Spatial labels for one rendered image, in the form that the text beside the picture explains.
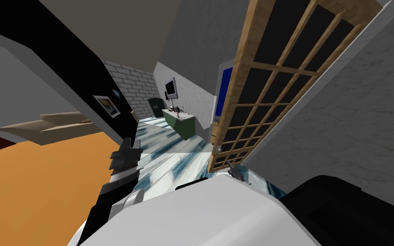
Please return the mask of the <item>wooden lattice door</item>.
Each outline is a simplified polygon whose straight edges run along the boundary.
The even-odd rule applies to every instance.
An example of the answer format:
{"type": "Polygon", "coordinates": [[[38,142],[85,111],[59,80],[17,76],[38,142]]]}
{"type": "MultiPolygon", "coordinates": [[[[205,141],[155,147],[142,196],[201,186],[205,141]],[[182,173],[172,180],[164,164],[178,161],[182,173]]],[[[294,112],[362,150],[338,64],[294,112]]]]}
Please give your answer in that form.
{"type": "Polygon", "coordinates": [[[208,171],[245,163],[382,8],[379,0],[250,0],[208,171]]]}

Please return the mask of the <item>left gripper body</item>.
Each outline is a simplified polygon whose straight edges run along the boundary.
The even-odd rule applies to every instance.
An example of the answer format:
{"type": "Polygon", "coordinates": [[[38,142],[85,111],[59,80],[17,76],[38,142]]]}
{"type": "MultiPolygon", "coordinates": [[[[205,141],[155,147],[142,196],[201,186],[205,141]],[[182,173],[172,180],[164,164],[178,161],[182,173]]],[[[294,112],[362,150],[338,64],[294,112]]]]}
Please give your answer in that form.
{"type": "Polygon", "coordinates": [[[142,152],[143,149],[134,148],[113,152],[110,157],[112,162],[109,167],[110,170],[113,170],[111,176],[136,167],[141,159],[142,152]]]}

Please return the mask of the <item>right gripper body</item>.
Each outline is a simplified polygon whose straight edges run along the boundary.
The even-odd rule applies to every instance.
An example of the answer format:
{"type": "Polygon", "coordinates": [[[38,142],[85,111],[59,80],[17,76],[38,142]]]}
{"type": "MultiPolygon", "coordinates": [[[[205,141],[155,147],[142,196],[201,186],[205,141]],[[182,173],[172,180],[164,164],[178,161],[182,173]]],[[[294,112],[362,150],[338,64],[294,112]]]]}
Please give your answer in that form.
{"type": "Polygon", "coordinates": [[[229,165],[229,170],[228,173],[235,179],[245,182],[245,178],[243,174],[241,173],[241,170],[238,168],[238,166],[233,166],[230,161],[226,162],[229,165]]]}

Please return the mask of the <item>white framed picture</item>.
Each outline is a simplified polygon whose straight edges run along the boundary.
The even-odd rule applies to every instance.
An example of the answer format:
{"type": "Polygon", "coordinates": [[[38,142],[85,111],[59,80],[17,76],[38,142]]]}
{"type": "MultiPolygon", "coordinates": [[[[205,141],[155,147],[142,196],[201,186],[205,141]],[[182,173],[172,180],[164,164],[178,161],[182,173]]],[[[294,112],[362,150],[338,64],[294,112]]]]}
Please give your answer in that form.
{"type": "Polygon", "coordinates": [[[107,96],[92,95],[92,97],[105,109],[111,118],[120,115],[120,111],[107,96]]]}

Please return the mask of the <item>green cabinet with white top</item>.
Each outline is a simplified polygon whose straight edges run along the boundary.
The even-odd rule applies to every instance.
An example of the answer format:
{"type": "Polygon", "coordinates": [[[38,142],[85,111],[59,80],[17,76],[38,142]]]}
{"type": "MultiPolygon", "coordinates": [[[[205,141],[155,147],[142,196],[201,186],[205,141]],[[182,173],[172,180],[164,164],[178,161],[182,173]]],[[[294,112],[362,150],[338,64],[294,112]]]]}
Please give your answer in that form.
{"type": "Polygon", "coordinates": [[[194,115],[183,112],[176,113],[168,109],[162,109],[162,112],[165,121],[183,140],[188,140],[195,135],[196,117],[194,115]]]}

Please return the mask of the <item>black flat screen television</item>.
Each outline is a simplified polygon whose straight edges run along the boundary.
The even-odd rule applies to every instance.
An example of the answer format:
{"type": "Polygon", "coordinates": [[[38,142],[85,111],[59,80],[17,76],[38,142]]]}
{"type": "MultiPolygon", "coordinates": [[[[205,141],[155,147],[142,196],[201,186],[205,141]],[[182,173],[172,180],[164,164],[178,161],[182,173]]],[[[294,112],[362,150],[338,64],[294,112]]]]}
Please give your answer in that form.
{"type": "Polygon", "coordinates": [[[168,100],[178,99],[175,77],[171,78],[165,83],[165,97],[168,98],[168,100]]]}

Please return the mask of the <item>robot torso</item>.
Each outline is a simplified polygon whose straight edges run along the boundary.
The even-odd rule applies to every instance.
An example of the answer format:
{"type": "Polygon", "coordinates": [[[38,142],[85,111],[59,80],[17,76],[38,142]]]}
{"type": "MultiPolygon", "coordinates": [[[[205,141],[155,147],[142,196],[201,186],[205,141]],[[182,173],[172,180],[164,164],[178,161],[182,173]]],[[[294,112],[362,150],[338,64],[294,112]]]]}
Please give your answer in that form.
{"type": "Polygon", "coordinates": [[[226,174],[148,200],[134,191],[110,215],[80,246],[320,246],[278,199],[226,174]]]}

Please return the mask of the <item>blue rectangular panel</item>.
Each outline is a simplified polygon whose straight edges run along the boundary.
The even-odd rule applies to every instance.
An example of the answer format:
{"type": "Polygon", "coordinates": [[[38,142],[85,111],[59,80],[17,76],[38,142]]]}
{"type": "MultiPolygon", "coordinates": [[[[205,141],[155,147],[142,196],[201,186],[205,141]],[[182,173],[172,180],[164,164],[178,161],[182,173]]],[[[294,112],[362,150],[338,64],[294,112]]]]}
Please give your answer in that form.
{"type": "Polygon", "coordinates": [[[221,86],[220,86],[220,90],[219,90],[217,105],[215,108],[215,116],[217,116],[217,117],[221,117],[221,113],[222,113],[222,109],[223,109],[223,106],[225,103],[225,98],[226,98],[227,89],[229,86],[232,70],[233,70],[233,68],[231,67],[231,68],[225,69],[222,73],[221,86]]]}

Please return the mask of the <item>beige sofa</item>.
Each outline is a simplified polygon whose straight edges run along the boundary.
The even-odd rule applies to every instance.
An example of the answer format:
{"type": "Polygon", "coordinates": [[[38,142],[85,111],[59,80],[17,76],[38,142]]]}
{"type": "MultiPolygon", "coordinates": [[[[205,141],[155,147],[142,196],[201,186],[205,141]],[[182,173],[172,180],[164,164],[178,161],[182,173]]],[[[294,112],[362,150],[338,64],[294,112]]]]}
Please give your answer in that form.
{"type": "Polygon", "coordinates": [[[99,133],[102,130],[81,112],[76,111],[41,114],[40,120],[0,127],[0,131],[43,146],[99,133]]]}

